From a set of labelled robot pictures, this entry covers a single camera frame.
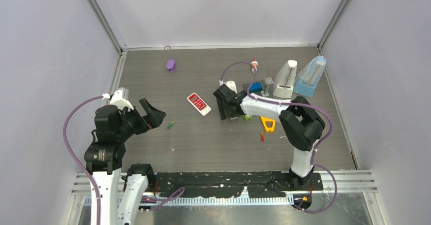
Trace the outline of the green battery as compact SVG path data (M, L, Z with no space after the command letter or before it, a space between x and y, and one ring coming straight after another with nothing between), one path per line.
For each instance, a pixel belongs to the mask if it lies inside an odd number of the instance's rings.
M168 126L167 126L167 129L170 129L170 128L172 128L172 126L175 124L175 122L174 121L172 121L171 123L169 123L168 124Z

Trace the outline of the white remote with red keypad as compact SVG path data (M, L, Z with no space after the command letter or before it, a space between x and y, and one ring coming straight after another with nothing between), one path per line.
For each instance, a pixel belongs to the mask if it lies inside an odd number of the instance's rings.
M197 93L192 93L187 97L187 101L202 115L206 116L211 112L211 107Z

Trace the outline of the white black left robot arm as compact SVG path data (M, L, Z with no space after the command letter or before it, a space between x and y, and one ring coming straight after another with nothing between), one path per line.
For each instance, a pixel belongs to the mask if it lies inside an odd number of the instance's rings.
M159 127L166 113L154 108L146 99L139 103L146 115L118 104L103 106L95 112L96 141L84 154L91 191L91 224L134 224L141 198L151 191L156 176L150 164L131 165L126 174L123 196L118 198L125 142Z

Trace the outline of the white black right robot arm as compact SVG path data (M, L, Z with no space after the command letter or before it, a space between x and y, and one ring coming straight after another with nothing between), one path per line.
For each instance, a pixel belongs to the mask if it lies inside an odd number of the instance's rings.
M236 93L225 84L213 95L222 120L253 115L280 123L294 150L288 180L299 190L310 184L316 147L325 139L326 124L318 108L301 96L293 100L275 100L246 90Z

